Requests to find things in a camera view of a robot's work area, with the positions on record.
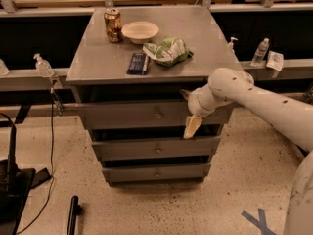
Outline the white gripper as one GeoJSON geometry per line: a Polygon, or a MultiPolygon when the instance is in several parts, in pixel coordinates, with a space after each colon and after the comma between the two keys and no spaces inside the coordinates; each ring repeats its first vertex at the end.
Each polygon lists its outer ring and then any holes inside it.
{"type": "Polygon", "coordinates": [[[192,116],[187,116],[184,130],[184,138],[192,138],[202,124],[202,118],[212,114],[217,108],[230,104],[227,99],[215,96],[208,85],[197,88],[190,92],[181,89],[180,93],[185,100],[188,100],[188,109],[192,116]]]}

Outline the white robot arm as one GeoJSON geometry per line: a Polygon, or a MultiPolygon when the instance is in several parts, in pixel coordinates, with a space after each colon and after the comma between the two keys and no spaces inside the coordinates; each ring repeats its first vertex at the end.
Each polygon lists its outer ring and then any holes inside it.
{"type": "Polygon", "coordinates": [[[294,177],[283,235],[313,235],[313,105],[259,88],[250,74],[228,68],[214,70],[207,84],[187,93],[186,99],[186,139],[215,109],[234,102],[307,152],[294,177]]]}

